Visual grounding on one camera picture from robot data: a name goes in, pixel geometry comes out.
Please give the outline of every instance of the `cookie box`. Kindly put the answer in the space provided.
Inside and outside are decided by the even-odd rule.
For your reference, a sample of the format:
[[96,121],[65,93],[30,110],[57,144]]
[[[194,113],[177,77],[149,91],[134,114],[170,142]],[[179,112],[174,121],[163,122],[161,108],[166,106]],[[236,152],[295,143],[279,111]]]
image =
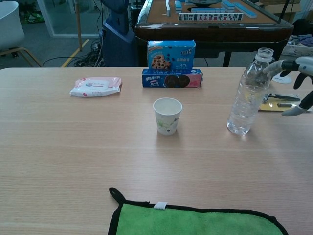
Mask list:
[[150,69],[191,70],[195,56],[195,41],[149,41]]
[[192,70],[150,70],[142,71],[143,87],[195,87],[201,86],[202,72]]

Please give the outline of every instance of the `chair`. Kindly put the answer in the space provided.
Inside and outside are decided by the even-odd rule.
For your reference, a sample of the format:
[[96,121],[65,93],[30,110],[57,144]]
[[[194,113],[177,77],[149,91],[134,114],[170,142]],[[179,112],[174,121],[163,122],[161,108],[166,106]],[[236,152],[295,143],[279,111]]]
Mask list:
[[0,2],[0,55],[20,54],[31,66],[30,60],[22,53],[26,52],[40,67],[42,63],[26,48],[18,47],[24,39],[19,17],[19,4],[15,1]]

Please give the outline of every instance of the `robotic arm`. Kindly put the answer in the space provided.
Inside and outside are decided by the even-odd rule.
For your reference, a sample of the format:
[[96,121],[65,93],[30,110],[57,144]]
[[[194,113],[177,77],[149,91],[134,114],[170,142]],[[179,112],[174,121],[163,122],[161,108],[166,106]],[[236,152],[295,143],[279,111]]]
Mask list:
[[[313,57],[299,57],[295,61],[292,60],[279,60],[276,61],[269,66],[267,66],[263,72],[267,73],[268,78],[272,78],[275,75],[280,74],[281,77],[284,77],[288,75],[292,71],[300,71],[300,74],[298,75],[293,88],[298,89],[303,80],[306,77],[309,77],[312,81],[313,85]],[[283,116],[296,116],[299,115],[305,111],[307,111],[309,108],[313,106],[313,91],[311,91],[302,101],[299,105],[296,107],[285,110],[282,115]]]

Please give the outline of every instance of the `green microfiber cloth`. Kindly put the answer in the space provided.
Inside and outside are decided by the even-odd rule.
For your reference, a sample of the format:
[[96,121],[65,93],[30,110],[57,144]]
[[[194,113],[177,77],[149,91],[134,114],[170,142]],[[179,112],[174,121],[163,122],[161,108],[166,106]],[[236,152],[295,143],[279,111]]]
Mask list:
[[160,210],[149,202],[128,201],[114,190],[111,194],[120,206],[112,217],[110,235],[288,235],[275,217],[260,212],[171,205]]

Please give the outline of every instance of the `paper cup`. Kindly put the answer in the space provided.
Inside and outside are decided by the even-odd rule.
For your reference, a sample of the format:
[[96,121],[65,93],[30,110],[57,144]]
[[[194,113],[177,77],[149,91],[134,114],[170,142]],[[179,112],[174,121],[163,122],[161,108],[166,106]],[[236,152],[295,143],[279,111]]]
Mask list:
[[157,130],[166,136],[176,132],[182,104],[173,98],[157,99],[153,103],[156,114]]

